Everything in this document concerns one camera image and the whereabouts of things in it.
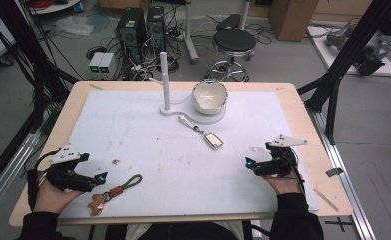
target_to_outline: arm sleeve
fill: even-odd
[[[301,193],[277,195],[278,210],[273,218],[270,240],[323,240],[319,218],[308,212]]]
[[[51,212],[34,212],[24,216],[23,228],[17,240],[57,240],[62,235],[56,232],[59,214]]]

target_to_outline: white bowl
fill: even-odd
[[[192,105],[203,114],[213,115],[221,112],[226,100],[226,87],[220,82],[202,81],[192,89]]]

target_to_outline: orange tag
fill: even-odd
[[[105,197],[102,194],[94,194],[92,196],[92,200],[93,201],[88,204],[88,208],[92,210],[90,215],[94,217],[102,213],[102,209],[104,209]]]

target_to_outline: keychain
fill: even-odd
[[[216,134],[214,134],[214,133],[205,133],[204,131],[199,129],[198,126],[193,125],[193,123],[191,123],[187,118],[185,118],[184,115],[180,115],[178,118],[179,118],[179,121],[181,123],[183,123],[186,126],[190,127],[195,132],[204,135],[205,141],[208,143],[208,145],[210,145],[210,147],[212,149],[218,149],[218,148],[220,148],[223,145],[223,141],[219,137],[217,137]]]
[[[123,184],[121,186],[117,186],[115,188],[112,188],[110,191],[104,192],[102,194],[94,194],[92,196],[93,201],[88,204],[88,208],[92,209],[92,212],[90,215],[92,217],[100,215],[102,213],[102,209],[104,209],[105,203],[109,202],[112,198],[122,194],[124,190],[137,185],[141,181],[142,181],[142,175],[136,174],[135,176],[131,177],[125,184]]]

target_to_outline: human hand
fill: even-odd
[[[262,176],[270,186],[275,190],[276,195],[284,193],[301,193],[300,185],[295,177],[294,171],[291,171],[284,177],[273,177],[269,175]]]
[[[33,212],[61,213],[75,198],[83,194],[80,191],[63,192],[52,186],[48,179],[39,186],[37,200]]]

